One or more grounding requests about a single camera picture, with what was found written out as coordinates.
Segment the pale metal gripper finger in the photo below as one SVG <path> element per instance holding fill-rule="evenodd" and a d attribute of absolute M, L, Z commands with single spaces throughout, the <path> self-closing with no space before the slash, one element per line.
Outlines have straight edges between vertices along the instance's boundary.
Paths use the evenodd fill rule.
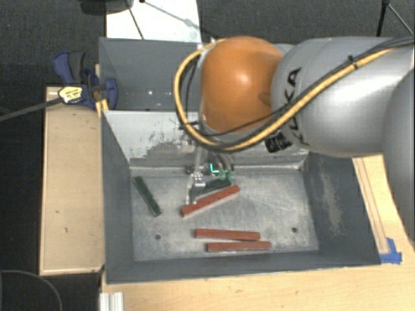
<path fill-rule="evenodd" d="M 203 198 L 208 193 L 210 193 L 210 191 L 207 190 L 206 188 L 201 189 L 201 188 L 192 187 L 190 190 L 190 203 L 196 203 L 197 199 Z"/>
<path fill-rule="evenodd" d="M 201 189 L 206 187 L 206 181 L 204 179 L 203 173 L 192 173 L 189 176 L 189 180 L 186 186 L 186 194 L 185 194 L 186 205 L 191 204 L 190 203 L 190 190 L 192 187 L 201 188 Z"/>

